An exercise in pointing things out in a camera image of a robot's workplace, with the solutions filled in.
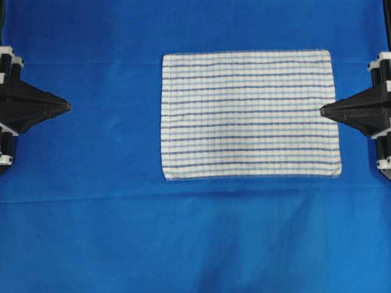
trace blue cloth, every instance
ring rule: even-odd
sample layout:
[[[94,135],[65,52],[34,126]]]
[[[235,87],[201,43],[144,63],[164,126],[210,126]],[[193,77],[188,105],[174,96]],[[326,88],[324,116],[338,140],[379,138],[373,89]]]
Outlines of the blue cloth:
[[[337,179],[166,182],[162,56],[327,49],[337,99],[371,85],[381,1],[9,1],[22,78],[73,110],[0,178],[0,292],[390,292],[390,186],[340,127]]]

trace white bracket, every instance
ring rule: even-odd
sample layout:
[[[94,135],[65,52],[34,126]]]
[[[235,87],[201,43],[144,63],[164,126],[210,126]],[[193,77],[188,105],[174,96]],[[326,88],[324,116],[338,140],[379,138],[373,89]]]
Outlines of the white bracket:
[[[372,139],[377,139],[379,136],[386,136],[388,132],[391,131],[391,127],[388,127],[387,129],[376,133],[375,135],[371,136]]]
[[[378,160],[377,162],[377,167],[378,169],[391,169],[391,160],[390,158],[388,157],[387,159],[384,159],[384,160]]]
[[[371,63],[369,63],[368,71],[370,72],[374,68],[379,68],[380,67],[380,62],[382,60],[391,60],[391,52],[381,52],[378,55],[378,58],[376,59],[376,61],[372,61]]]
[[[12,165],[13,157],[0,153],[0,165]]]
[[[16,131],[10,129],[8,126],[2,124],[1,122],[0,122],[0,127],[2,128],[3,132],[11,132],[12,136],[19,136],[19,134]]]
[[[11,55],[12,61],[11,64],[19,64],[22,68],[24,67],[24,62],[21,57],[15,56],[15,51],[10,46],[0,46],[0,56],[1,54]]]

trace blue stripe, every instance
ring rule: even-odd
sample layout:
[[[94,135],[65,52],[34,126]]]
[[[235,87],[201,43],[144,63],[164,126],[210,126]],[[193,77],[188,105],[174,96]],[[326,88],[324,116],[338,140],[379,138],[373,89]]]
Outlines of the blue stripe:
[[[172,172],[172,171],[165,171],[164,173],[166,175],[186,175],[186,174],[200,174],[200,173],[213,173],[213,172],[229,172],[229,171],[259,171],[259,172],[264,172],[264,171],[323,171],[323,172],[333,172],[339,170],[339,168],[321,168],[321,167],[315,167],[315,168],[226,168],[226,169],[211,169],[211,170],[195,170],[195,171],[185,171],[185,172]]]
[[[324,134],[286,134],[280,136],[205,136],[205,137],[190,137],[187,139],[162,139],[162,142],[187,142],[191,140],[211,140],[211,139],[277,139],[279,137],[324,137],[336,139],[338,136],[328,136]]]
[[[296,99],[320,99],[322,101],[335,101],[335,98],[322,98],[319,96],[301,96],[297,98],[234,98],[234,99],[195,99],[190,101],[177,101],[177,102],[162,102],[164,105],[176,105],[176,104],[191,104],[191,103],[219,103],[219,102],[229,102],[229,101],[236,101],[236,102],[242,102],[242,101],[289,101],[289,100],[296,100]]]
[[[229,105],[220,105],[220,106],[194,106],[194,107],[183,107],[183,106],[177,106],[177,107],[171,107],[169,110],[171,112],[178,111],[178,110],[200,110],[200,109],[224,109],[224,108],[255,108],[255,107],[284,107],[287,106],[315,106],[318,108],[321,108],[324,104],[317,102],[317,103],[294,103],[294,104],[246,104],[243,103],[242,105],[235,105],[235,104],[229,104]]]
[[[235,50],[235,51],[214,51],[214,52],[179,52],[179,53],[167,54],[167,56],[191,56],[191,55],[193,55],[193,56],[210,56],[210,55],[228,55],[228,54],[237,55],[238,53],[243,53],[243,54],[251,54],[251,53],[257,53],[257,54],[263,53],[263,54],[266,54],[266,53],[270,53],[270,56],[273,56],[273,57],[274,57],[274,55],[276,53],[284,53],[284,56],[276,56],[276,58],[287,57],[287,56],[309,58],[309,57],[316,56],[315,54],[312,55],[311,53],[319,53],[320,54],[319,57],[328,57],[329,56],[329,51],[327,51],[325,49]],[[300,56],[297,56],[296,54],[295,55],[288,55],[289,53],[300,54]]]
[[[299,84],[299,83],[301,83],[303,81],[319,81],[319,82],[328,81],[328,82],[333,82],[334,80],[332,78],[331,79],[320,79],[320,78],[282,79],[282,80],[279,80],[279,81],[276,81],[275,79],[273,79],[273,80],[268,80],[268,79],[245,79],[245,80],[231,79],[231,80],[227,80],[227,81],[224,80],[224,81],[209,81],[209,82],[205,82],[205,81],[197,81],[197,82],[167,82],[167,83],[164,83],[163,86],[176,87],[178,85],[234,84],[234,83],[238,83],[238,82],[269,82],[269,83],[270,82],[280,82],[280,83],[297,82]]]
[[[177,119],[177,120],[169,120],[170,123],[176,123],[176,122],[205,122],[205,121],[222,121],[222,120],[232,120],[233,117],[221,117],[221,118],[199,118],[199,119]],[[277,119],[308,119],[308,118],[319,118],[322,120],[325,120],[326,118],[322,117],[320,114],[315,115],[301,115],[301,116],[266,116],[263,115],[261,117],[255,116],[255,117],[240,117],[240,120],[248,120],[248,119],[262,119],[262,118],[273,118],[275,120]]]
[[[327,96],[324,98],[325,99],[334,98],[334,92],[328,92],[327,90],[309,90],[309,91],[305,91],[305,93],[303,91],[301,91],[301,92],[284,92],[284,94],[285,95],[295,95],[295,94],[296,95],[298,95],[298,94],[300,94],[300,95],[324,95],[324,94],[330,95],[330,94],[333,94],[333,96]],[[201,96],[249,96],[249,95],[258,95],[258,97],[261,95],[267,95],[267,98],[269,98],[269,99],[282,99],[282,98],[279,98],[279,96],[281,96],[281,92],[247,92],[247,91],[246,92],[231,92],[231,93],[189,93],[189,94],[182,94],[180,96],[176,96],[175,98],[200,98]],[[163,96],[163,98],[171,98],[171,97],[172,97],[172,94]]]
[[[222,111],[222,112],[193,112],[183,114],[162,114],[162,117],[179,117],[190,115],[220,115],[220,114],[254,114],[254,113],[292,113],[292,112],[314,112],[319,109],[291,109],[291,110],[250,110],[250,111]]]
[[[219,165],[261,165],[261,164],[323,164],[323,165],[339,165],[340,162],[326,161],[253,161],[253,162],[213,162],[199,164],[184,164],[184,165],[163,165],[163,168],[188,168],[200,166],[219,166]]]
[[[315,133],[330,133],[333,132],[333,129],[327,128],[327,129],[316,129],[316,128],[273,128],[273,129],[218,129],[218,130],[205,130],[205,131],[183,131],[183,132],[174,132],[174,131],[169,131],[169,132],[163,132],[167,136],[183,136],[183,135],[196,135],[196,134],[217,134],[217,133],[222,133],[222,132],[307,132],[311,133],[314,131]]]
[[[273,67],[273,68],[265,68],[265,67],[250,67],[250,68],[204,68],[202,70],[169,70],[170,75],[174,74],[182,74],[182,73],[194,73],[194,74],[204,74],[205,72],[215,72],[215,71],[226,71],[226,70],[247,70],[247,71],[262,71],[262,70],[331,70],[331,63],[326,63],[326,66],[308,66],[308,67],[297,67],[297,66],[284,66],[284,67]]]
[[[300,140],[299,142],[292,142],[291,139],[288,139],[288,140],[279,140],[277,142],[279,145],[289,145],[289,146],[292,146],[296,143],[300,143],[301,145],[303,144],[316,144],[316,143],[319,143],[319,144],[322,144],[322,145],[326,145],[326,146],[335,146],[335,147],[338,147],[339,146],[339,143],[338,142],[330,142],[329,140]],[[247,146],[256,146],[256,145],[275,145],[276,144],[276,141],[272,141],[272,142],[265,142],[265,141],[258,141],[258,142],[224,142],[224,143],[219,143],[219,147],[224,147],[224,148],[228,148],[230,146],[233,146],[233,145],[247,145]],[[175,144],[175,149],[177,148],[201,148],[201,147],[216,147],[216,143],[193,143],[193,144],[190,144],[190,143],[186,143],[184,145],[177,145]],[[170,146],[170,145],[162,145],[162,149],[170,149],[170,148],[174,148],[174,146]]]
[[[199,87],[196,89],[175,89],[175,90],[162,90],[162,92],[191,92],[193,90],[239,90],[239,89],[302,89],[304,87],[319,87],[330,88],[334,87],[334,84],[321,85],[321,84],[308,84],[308,85],[244,85],[241,87]]]
[[[161,154],[200,154],[226,151],[339,151],[339,148],[223,148],[219,150],[167,151]]]
[[[239,159],[239,158],[248,158],[255,159],[257,157],[323,157],[328,159],[340,159],[340,156],[337,154],[255,154],[255,155],[231,155],[231,156],[207,156],[207,157],[176,157],[176,158],[167,158],[164,161],[168,162],[183,162],[183,161],[194,161],[194,160],[209,160],[209,159]]]
[[[263,53],[264,51],[253,51],[253,52],[249,52],[249,53]],[[271,54],[268,55],[268,56],[250,56],[250,55],[246,55],[246,56],[237,56],[238,55],[238,52],[235,51],[235,52],[228,52],[228,54],[231,54],[231,56],[227,56],[227,53],[221,53],[221,52],[216,52],[216,53],[190,53],[190,54],[169,54],[167,56],[189,56],[189,55],[193,55],[194,57],[193,58],[176,58],[176,59],[167,59],[167,62],[185,62],[185,61],[197,61],[197,60],[204,60],[204,61],[207,61],[207,60],[216,60],[216,59],[284,59],[284,58],[326,58],[327,59],[327,62],[329,62],[328,58],[329,56],[326,55],[326,54],[301,54],[301,55],[284,55],[284,56],[276,56],[274,55],[273,53],[275,53],[275,51],[266,51],[266,52],[270,52]],[[200,57],[199,55],[211,55],[211,54],[215,54],[216,56],[214,57]]]
[[[251,77],[267,77],[267,76],[296,76],[296,75],[319,75],[332,76],[332,73],[316,73],[316,72],[302,72],[302,73],[260,73],[260,74],[219,74],[219,75],[198,75],[198,76],[178,76],[174,78],[162,78],[164,81],[173,81],[176,79],[198,79],[198,78],[251,78]]]
[[[325,60],[316,61],[298,61],[298,60],[283,60],[283,61],[267,61],[267,62],[215,62],[209,64],[175,64],[175,65],[163,65],[163,68],[179,68],[179,67],[211,67],[219,65],[270,65],[270,64],[282,64],[282,63],[298,63],[298,64],[324,64],[328,63]]]
[[[265,123],[221,123],[207,125],[178,125],[178,126],[162,126],[162,129],[173,128],[206,128],[220,126],[268,126],[268,125],[336,125],[336,122],[265,122]]]
[[[294,177],[300,177],[300,178],[327,178],[327,179],[333,179],[337,178],[339,174],[318,174],[318,173],[312,173],[312,174],[300,174],[300,173],[286,173],[286,174],[243,174],[243,175],[207,175],[207,176],[192,176],[192,177],[168,177],[165,176],[166,181],[191,181],[191,180],[212,180],[212,179],[249,179],[249,178],[294,178]]]

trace striped towel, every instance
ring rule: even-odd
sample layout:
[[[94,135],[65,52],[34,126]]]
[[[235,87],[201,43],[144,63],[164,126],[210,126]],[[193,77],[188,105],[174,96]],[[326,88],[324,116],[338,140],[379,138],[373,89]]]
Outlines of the striped towel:
[[[328,51],[169,54],[163,58],[161,156],[167,180],[337,176]]]

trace white towel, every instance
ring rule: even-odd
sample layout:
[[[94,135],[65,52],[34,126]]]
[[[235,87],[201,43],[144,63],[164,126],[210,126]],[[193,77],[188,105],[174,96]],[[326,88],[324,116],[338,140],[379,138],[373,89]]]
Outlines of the white towel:
[[[338,126],[328,51],[169,54],[161,156],[167,180],[337,176]]]

